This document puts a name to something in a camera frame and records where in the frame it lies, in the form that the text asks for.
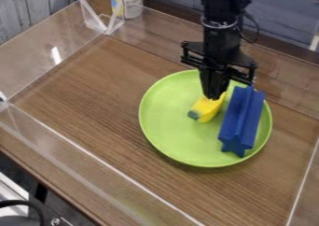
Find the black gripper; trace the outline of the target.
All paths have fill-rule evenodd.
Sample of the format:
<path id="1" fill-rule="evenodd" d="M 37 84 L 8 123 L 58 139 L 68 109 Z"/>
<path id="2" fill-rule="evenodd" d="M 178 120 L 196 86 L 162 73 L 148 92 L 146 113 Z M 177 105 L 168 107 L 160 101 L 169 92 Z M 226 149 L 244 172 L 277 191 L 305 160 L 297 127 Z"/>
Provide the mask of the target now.
<path id="1" fill-rule="evenodd" d="M 202 94 L 218 99 L 229 81 L 253 84 L 257 67 L 240 49 L 241 31 L 237 25 L 226 28 L 204 27 L 202 41 L 182 41 L 180 61 L 197 68 Z"/>

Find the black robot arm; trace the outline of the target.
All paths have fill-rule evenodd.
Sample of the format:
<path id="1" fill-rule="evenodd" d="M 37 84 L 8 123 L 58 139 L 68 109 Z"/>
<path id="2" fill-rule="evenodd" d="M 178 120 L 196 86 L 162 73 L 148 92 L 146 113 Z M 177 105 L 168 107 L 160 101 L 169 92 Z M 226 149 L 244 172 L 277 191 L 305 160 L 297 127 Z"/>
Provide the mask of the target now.
<path id="1" fill-rule="evenodd" d="M 198 70 L 204 96 L 217 100 L 229 81 L 253 84 L 254 60 L 240 49 L 242 18 L 250 19 L 245 7 L 252 0 L 200 0 L 202 41 L 182 41 L 180 61 Z"/>

